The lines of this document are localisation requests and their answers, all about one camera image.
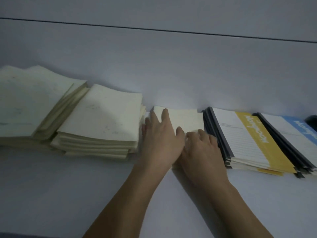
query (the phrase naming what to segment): blue stripe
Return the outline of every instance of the blue stripe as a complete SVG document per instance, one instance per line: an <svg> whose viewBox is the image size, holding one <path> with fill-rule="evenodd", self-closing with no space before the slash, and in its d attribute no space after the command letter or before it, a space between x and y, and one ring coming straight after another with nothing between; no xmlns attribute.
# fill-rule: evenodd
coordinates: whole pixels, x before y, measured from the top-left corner
<svg viewBox="0 0 317 238"><path fill-rule="evenodd" d="M317 145L317 132L313 130L305 121L291 116L282 116L288 123L296 128L301 134Z"/></svg>

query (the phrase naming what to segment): right hand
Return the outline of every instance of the right hand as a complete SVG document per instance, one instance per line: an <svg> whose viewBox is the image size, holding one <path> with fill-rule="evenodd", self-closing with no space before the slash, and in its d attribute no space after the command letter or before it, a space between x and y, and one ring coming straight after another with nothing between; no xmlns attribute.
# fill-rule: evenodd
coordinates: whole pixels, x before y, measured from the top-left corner
<svg viewBox="0 0 317 238"><path fill-rule="evenodd" d="M188 132L179 162L188 178L204 191L223 188L230 184L215 136L199 129Z"/></svg>

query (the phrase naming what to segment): white tabletop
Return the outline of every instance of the white tabletop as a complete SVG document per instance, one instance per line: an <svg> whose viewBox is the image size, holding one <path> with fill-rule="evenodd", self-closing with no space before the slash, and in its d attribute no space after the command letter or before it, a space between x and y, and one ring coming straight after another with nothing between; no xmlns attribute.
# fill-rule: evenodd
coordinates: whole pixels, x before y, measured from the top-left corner
<svg viewBox="0 0 317 238"><path fill-rule="evenodd" d="M128 176L132 162L0 147L0 232L81 237ZM274 237L317 232L317 179L228 170L231 183ZM140 237L223 237L221 222L182 173L169 171Z"/></svg>

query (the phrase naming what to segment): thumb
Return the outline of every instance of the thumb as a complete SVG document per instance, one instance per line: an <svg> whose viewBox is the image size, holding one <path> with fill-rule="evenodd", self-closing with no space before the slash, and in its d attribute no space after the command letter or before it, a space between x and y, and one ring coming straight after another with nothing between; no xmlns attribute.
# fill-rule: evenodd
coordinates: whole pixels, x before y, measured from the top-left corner
<svg viewBox="0 0 317 238"><path fill-rule="evenodd" d="M185 133L184 130L181 127L177 127L176 129L176 137L179 139L185 140Z"/></svg>

